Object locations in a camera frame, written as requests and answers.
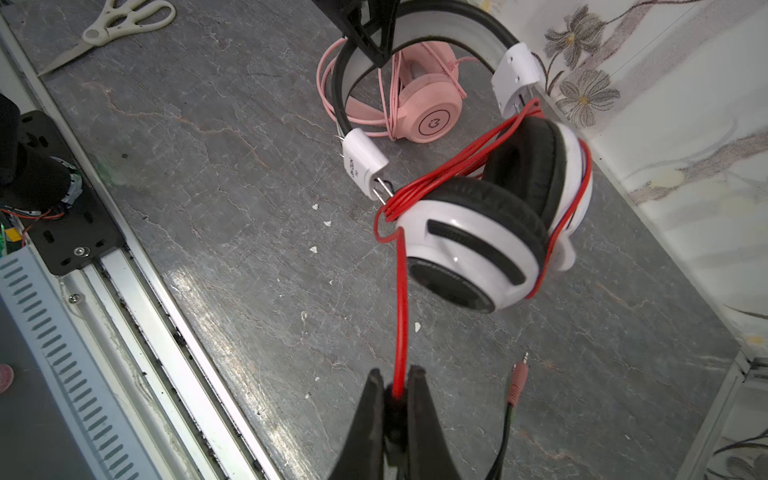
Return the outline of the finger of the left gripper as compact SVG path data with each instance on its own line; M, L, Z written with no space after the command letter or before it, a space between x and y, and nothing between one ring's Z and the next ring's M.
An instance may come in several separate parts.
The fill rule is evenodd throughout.
M384 67L393 53L397 0L368 1L368 20L363 20L363 1L313 0L312 3L376 66Z

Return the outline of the pink headset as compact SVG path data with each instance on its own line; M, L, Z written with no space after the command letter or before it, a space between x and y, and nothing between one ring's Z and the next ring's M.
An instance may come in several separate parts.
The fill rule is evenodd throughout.
M389 87L379 86L382 107L351 97L347 117L366 127L370 137L417 144L438 140L456 125L466 98L459 83L460 65L474 60L458 58L444 42L410 45L392 59Z

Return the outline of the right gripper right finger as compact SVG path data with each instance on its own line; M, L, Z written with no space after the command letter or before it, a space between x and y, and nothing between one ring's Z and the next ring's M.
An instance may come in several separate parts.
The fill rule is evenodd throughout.
M407 479L460 479L451 458L423 367L407 380Z

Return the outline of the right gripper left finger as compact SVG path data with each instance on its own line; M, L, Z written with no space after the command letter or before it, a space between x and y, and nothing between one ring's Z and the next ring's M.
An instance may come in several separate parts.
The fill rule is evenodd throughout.
M328 478L381 480L384 474L385 387L372 369L364 383L346 441Z

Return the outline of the white black headset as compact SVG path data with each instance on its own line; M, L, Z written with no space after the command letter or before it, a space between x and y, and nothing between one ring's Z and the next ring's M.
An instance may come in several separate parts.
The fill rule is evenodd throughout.
M575 261L571 235L591 199L587 146L546 119L531 94L542 71L530 49L499 21L461 1L399 2L393 53L376 67L344 38L317 73L318 90L341 136L348 175L395 226L398 307L415 281L455 305L492 313L536 294L549 270ZM503 121L454 158L401 189L381 174L387 158L367 128L351 123L351 97L380 109L392 59L438 41L486 66Z

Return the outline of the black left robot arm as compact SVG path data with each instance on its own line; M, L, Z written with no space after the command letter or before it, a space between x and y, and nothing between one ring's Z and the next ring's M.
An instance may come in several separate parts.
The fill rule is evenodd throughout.
M370 19L362 22L360 1L317 1L318 8L353 43L367 48L374 28L393 22L396 1L372 1ZM124 1L104 3L99 16L81 34L79 42L60 54L41 73L50 73L85 53L114 40L149 33L168 26L177 14L168 1ZM72 204L82 191L72 167L34 152L16 138L19 110L7 98L1 101L1 195L11 209L22 210L27 219L51 218L49 211Z

